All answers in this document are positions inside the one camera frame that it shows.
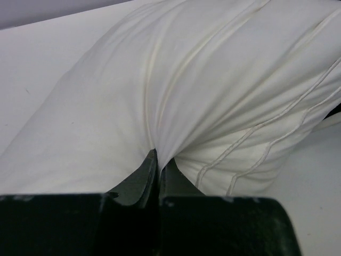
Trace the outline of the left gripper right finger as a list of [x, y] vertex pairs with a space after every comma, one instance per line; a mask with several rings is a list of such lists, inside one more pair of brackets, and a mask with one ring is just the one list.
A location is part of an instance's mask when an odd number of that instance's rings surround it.
[[293, 225], [272, 198], [206, 196], [171, 160], [161, 172], [160, 255], [300, 255]]

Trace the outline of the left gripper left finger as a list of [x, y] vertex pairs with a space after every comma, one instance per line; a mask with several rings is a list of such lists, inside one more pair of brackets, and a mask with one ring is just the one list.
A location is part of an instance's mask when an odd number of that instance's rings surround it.
[[1, 255], [152, 255], [157, 153], [106, 193], [2, 195]]

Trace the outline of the white pillow insert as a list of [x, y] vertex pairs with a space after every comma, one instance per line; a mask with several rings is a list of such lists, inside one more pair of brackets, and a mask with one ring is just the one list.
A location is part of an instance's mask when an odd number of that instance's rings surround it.
[[256, 194], [339, 103], [340, 1], [145, 5], [13, 139], [1, 193], [106, 192], [154, 149], [207, 195]]

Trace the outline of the black white checkered pillowcase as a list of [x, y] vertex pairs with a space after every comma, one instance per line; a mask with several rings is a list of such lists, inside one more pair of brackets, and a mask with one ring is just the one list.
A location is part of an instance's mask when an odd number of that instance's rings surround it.
[[340, 123], [340, 108], [341, 104], [335, 107], [319, 124], [318, 129], [324, 129]]

